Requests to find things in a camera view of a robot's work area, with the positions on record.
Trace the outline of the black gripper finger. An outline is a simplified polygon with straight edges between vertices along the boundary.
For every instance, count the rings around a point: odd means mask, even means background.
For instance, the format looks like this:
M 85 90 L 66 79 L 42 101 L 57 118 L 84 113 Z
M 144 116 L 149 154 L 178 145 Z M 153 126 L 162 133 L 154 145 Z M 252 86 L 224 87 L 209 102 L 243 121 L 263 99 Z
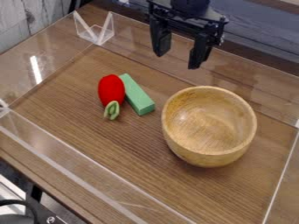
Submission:
M 195 37 L 193 48 L 189 52 L 188 68 L 197 69 L 211 54 L 211 38 L 205 33 L 199 33 Z
M 150 17 L 149 31 L 153 53 L 157 57 L 161 57 L 170 49 L 172 32 L 168 27 L 168 23 L 164 20 Z

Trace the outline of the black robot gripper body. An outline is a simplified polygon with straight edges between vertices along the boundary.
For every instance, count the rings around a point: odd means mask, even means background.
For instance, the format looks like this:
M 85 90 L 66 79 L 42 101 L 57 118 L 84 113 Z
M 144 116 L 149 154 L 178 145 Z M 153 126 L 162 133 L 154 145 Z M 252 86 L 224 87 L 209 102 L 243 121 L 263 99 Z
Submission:
M 172 29 L 189 36 L 208 35 L 208 43 L 223 43 L 227 17 L 211 8 L 211 0 L 146 0 L 152 39 L 170 34 Z

